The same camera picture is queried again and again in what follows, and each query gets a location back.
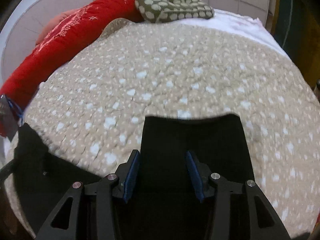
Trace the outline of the black pants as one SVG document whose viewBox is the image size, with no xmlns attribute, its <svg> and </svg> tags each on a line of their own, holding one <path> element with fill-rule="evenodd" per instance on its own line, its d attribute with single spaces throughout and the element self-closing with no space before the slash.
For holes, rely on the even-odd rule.
<svg viewBox="0 0 320 240">
<path fill-rule="evenodd" d="M 237 115 L 202 120 L 148 116 L 132 195 L 114 210 L 116 239 L 210 239 L 214 203 L 197 199 L 187 152 L 229 181 L 254 177 Z M 92 184 L 117 170 L 96 175 L 50 154 L 26 124 L 18 132 L 15 162 L 15 189 L 36 235 L 74 182 Z"/>
</svg>

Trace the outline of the beige dotted quilt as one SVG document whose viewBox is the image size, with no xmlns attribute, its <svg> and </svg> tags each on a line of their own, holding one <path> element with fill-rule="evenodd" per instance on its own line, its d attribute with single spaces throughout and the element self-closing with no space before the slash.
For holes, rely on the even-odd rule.
<svg viewBox="0 0 320 240">
<path fill-rule="evenodd" d="M 142 145 L 147 115 L 240 116 L 254 176 L 291 236 L 319 213 L 319 102 L 287 57 L 249 38 L 119 18 L 44 82 L 25 119 L 101 175 Z"/>
</svg>

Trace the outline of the white bed sheet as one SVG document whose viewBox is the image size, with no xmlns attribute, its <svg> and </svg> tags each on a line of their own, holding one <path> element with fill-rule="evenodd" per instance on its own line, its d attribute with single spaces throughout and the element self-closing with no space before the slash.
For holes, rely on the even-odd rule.
<svg viewBox="0 0 320 240">
<path fill-rule="evenodd" d="M 195 25 L 240 35 L 249 38 L 252 41 L 264 44 L 289 58 L 273 36 L 265 29 L 259 18 L 253 19 L 249 16 L 241 16 L 232 12 L 215 9 L 214 17 L 211 19 L 204 20 L 195 18 L 178 20 L 177 22 L 180 24 Z"/>
</svg>

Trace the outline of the red embroidered blanket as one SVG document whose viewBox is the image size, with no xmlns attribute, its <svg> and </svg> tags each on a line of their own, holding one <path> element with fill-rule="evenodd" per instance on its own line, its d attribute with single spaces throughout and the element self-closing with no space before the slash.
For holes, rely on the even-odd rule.
<svg viewBox="0 0 320 240">
<path fill-rule="evenodd" d="M 95 0 L 65 18 L 48 33 L 1 87 L 1 94 L 9 106 L 8 112 L 1 117 L 2 136 L 7 137 L 9 129 L 17 127 L 39 84 L 93 43 L 117 18 L 143 21 L 135 0 Z"/>
</svg>

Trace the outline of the round grey headboard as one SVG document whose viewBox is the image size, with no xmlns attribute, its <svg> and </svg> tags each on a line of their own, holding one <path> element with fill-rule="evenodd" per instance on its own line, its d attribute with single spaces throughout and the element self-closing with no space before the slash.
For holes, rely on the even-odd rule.
<svg viewBox="0 0 320 240">
<path fill-rule="evenodd" d="M 1 31 L 1 83 L 32 52 L 46 24 L 56 15 L 83 7 L 94 0 L 36 0 L 16 8 Z"/>
</svg>

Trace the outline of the pink pillow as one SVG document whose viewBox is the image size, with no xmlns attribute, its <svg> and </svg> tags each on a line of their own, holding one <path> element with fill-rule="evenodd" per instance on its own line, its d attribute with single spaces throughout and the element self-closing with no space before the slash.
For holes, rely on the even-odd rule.
<svg viewBox="0 0 320 240">
<path fill-rule="evenodd" d="M 54 18 L 52 18 L 43 27 L 42 31 L 40 32 L 40 34 L 35 42 L 35 45 L 37 46 L 38 44 L 40 44 L 43 41 L 43 39 L 48 35 L 48 33 L 51 32 L 60 22 L 62 22 L 65 18 L 67 18 L 68 16 L 77 12 L 78 10 L 79 10 L 79 8 L 68 10 L 68 11 L 62 12 L 61 14 L 56 15 Z"/>
</svg>

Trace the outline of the olive patterned pillow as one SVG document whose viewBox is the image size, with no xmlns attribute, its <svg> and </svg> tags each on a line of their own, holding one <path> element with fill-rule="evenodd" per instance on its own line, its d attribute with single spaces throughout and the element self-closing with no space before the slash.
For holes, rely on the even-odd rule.
<svg viewBox="0 0 320 240">
<path fill-rule="evenodd" d="M 135 0 L 145 21 L 167 23 L 188 18 L 210 19 L 214 9 L 202 0 Z"/>
</svg>

